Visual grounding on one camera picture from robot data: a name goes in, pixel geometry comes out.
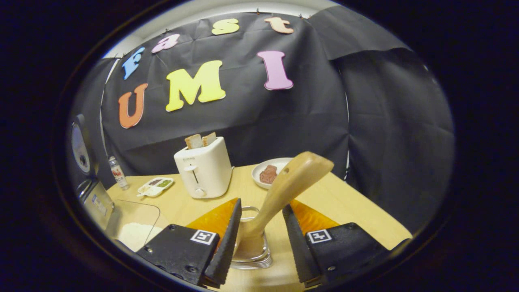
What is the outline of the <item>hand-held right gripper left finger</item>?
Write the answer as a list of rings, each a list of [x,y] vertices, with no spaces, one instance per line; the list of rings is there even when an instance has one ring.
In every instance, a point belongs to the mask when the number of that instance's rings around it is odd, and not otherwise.
[[[183,227],[169,224],[137,251],[152,266],[197,286],[225,284],[242,215],[233,198]]]

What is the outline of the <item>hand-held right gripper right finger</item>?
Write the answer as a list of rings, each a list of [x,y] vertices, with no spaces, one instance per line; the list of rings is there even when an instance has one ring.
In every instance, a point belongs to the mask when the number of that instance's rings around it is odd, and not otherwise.
[[[356,277],[390,253],[357,223],[339,224],[300,201],[286,205],[283,217],[303,284]]]

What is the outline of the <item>wire chopstick holder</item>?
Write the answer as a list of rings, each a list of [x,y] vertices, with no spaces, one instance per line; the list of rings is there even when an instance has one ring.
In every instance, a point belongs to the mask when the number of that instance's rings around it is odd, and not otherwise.
[[[241,222],[246,222],[254,219],[259,213],[259,209],[254,206],[243,206]],[[238,258],[233,256],[230,264],[230,268],[237,270],[254,270],[254,269],[265,269],[272,265],[271,251],[268,244],[265,231],[262,233],[262,253],[255,257],[249,258]]]

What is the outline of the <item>dark grey rice cooker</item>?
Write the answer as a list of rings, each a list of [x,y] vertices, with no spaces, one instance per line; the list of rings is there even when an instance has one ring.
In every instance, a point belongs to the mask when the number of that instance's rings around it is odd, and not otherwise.
[[[69,134],[73,165],[81,173],[81,180],[76,186],[76,196],[91,220],[105,231],[109,226],[115,203],[98,178],[99,163],[83,114],[78,114],[72,119]]]

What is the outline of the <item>white round plate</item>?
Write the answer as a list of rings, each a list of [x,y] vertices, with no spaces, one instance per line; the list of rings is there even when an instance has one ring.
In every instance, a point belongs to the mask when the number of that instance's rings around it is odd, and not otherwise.
[[[269,190],[281,170],[283,170],[292,159],[292,157],[282,157],[259,163],[252,170],[251,175],[253,180],[259,187]]]

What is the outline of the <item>brown meat piece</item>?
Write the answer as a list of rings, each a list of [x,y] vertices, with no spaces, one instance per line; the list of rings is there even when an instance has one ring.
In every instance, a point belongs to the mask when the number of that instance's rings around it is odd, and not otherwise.
[[[277,167],[274,165],[267,165],[265,170],[259,174],[259,181],[261,183],[271,185],[277,177]]]

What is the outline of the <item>white toaster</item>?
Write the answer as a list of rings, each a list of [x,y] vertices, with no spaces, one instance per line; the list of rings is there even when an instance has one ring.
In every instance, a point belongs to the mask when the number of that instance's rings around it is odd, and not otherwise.
[[[226,194],[232,165],[223,137],[216,137],[210,145],[201,148],[182,148],[174,154],[174,161],[192,198],[218,198]]]

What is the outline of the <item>white divided sauce dish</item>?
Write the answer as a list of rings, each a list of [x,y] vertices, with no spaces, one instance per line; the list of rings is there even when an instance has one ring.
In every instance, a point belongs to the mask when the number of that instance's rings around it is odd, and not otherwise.
[[[173,178],[156,177],[137,189],[137,197],[157,197],[174,184]]]

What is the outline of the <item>clear plastic container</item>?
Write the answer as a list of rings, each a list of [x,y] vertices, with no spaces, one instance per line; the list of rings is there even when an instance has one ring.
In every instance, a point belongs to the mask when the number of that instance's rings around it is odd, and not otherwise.
[[[160,233],[165,224],[167,220],[156,206],[115,200],[115,209],[105,232],[112,240],[118,240],[137,252]]]

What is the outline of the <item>small clear bottle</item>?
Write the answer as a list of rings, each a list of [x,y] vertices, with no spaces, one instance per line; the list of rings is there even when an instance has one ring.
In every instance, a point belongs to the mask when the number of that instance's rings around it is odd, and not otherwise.
[[[122,188],[123,190],[127,190],[130,187],[130,185],[129,185],[128,181],[126,180],[124,172],[123,172],[119,162],[117,161],[117,159],[115,157],[109,157],[109,165],[110,165],[112,174],[115,178],[115,181],[117,182],[119,187]]]

